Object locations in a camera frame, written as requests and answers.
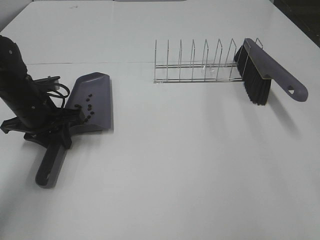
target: metal dish rack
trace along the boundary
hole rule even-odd
[[[256,38],[261,48],[263,44]],[[166,61],[157,62],[157,40],[154,49],[154,83],[225,83],[240,82],[242,78],[237,70],[234,58],[237,45],[232,38],[228,45],[226,56],[223,55],[223,45],[218,39],[214,54],[210,54],[208,40],[204,41],[202,60],[195,60],[196,44],[192,40],[190,61],[183,61],[183,43],[180,40],[178,61],[169,61],[170,48],[167,41]]]

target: white tabletop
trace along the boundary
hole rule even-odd
[[[53,189],[34,182],[45,149],[0,134],[1,239],[319,239],[320,50],[269,1],[229,2],[33,2],[1,32],[34,79],[110,75],[114,117],[72,138]],[[307,102],[275,82],[262,107],[241,82],[153,84],[155,39],[231,37],[259,37]]]

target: gray brush handle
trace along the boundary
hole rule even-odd
[[[277,63],[276,60],[269,56],[252,39],[244,39],[243,46],[263,79],[275,80],[291,98],[298,102],[305,102],[307,100],[307,88]]]

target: gray plastic part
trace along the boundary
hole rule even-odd
[[[246,38],[243,43],[254,66],[263,79],[273,79],[294,100],[305,102],[308,98],[307,88],[269,56],[252,39]]]
[[[70,128],[70,135],[112,128],[112,89],[107,74],[94,72],[79,77],[65,105],[67,109],[81,106],[87,122]]]

